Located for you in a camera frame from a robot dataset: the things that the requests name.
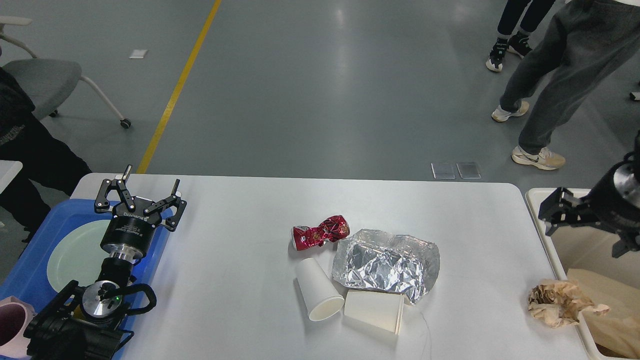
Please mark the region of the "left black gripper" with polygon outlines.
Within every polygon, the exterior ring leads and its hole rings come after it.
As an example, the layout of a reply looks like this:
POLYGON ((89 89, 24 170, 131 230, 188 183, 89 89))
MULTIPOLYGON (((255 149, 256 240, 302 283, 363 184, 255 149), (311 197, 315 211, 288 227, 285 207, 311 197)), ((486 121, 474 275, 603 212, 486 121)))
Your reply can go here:
POLYGON ((187 207, 187 201, 178 191, 179 178, 174 181, 171 194, 158 202, 132 197, 126 187, 132 167, 128 165, 120 178, 105 178, 94 201, 96 214, 112 214, 100 247, 112 257, 117 253, 124 254, 126 261, 146 257, 157 227, 174 232, 187 207), (119 203, 114 206, 107 199, 112 191, 119 196, 119 203), (164 218, 162 213, 170 208, 174 208, 173 214, 164 218))

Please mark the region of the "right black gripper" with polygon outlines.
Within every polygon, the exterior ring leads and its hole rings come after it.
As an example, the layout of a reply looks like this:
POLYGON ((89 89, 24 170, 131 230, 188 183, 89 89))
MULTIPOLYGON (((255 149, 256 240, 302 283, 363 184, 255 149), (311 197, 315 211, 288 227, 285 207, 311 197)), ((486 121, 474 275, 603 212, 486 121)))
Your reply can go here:
POLYGON ((639 245, 639 163, 624 160, 613 166, 583 197, 566 187, 558 187, 539 206, 538 219, 544 221, 547 236, 560 227, 594 227, 617 233, 611 256, 620 258, 638 252, 639 245))

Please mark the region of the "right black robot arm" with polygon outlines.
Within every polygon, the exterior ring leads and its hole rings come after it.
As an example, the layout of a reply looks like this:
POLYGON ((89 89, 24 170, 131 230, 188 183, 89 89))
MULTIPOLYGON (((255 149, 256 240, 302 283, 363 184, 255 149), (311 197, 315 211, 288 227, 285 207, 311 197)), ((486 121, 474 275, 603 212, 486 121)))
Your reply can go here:
POLYGON ((545 235, 557 228, 592 227, 615 234, 611 255, 619 258, 640 250, 640 137, 634 150, 626 153, 583 197, 566 187, 556 188, 542 201, 537 218, 546 225, 545 235))

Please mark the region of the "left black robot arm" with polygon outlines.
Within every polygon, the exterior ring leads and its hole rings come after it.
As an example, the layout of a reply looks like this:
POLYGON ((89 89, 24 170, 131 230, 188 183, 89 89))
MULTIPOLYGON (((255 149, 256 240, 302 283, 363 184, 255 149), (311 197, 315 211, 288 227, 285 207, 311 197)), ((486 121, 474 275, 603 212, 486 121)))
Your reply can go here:
POLYGON ((153 289, 138 283, 133 269, 158 228, 176 230, 187 203, 179 179, 167 198, 133 196, 130 173, 128 165, 120 178, 105 178, 94 200, 97 214, 110 214, 100 242, 107 257, 97 280, 85 286, 71 280, 26 326, 26 353, 33 360, 110 360, 135 334, 122 322, 156 307, 153 289))

